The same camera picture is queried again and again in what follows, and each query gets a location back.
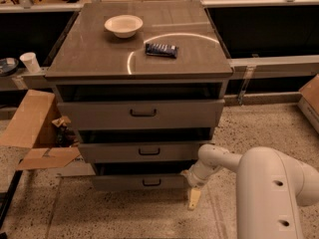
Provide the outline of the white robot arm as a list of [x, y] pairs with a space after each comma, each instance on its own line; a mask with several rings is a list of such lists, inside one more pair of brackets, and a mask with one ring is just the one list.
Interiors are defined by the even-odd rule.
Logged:
[[304, 239], [300, 206], [319, 202], [319, 171], [277, 149], [254, 147], [244, 154], [205, 144], [181, 174], [194, 209], [209, 178], [226, 168], [236, 174], [237, 239]]

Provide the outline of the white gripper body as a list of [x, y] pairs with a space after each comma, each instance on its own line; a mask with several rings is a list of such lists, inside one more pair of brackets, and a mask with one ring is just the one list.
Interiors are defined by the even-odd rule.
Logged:
[[205, 164], [203, 161], [198, 160], [189, 169], [183, 170], [180, 174], [185, 177], [191, 188], [202, 188], [207, 184], [209, 178], [218, 171], [218, 165]]

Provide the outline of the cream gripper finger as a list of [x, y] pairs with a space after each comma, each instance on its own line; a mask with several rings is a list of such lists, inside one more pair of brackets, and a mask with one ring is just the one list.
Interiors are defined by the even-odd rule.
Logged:
[[199, 202], [201, 190], [199, 188], [191, 188], [188, 191], [188, 206], [189, 210], [194, 210]]

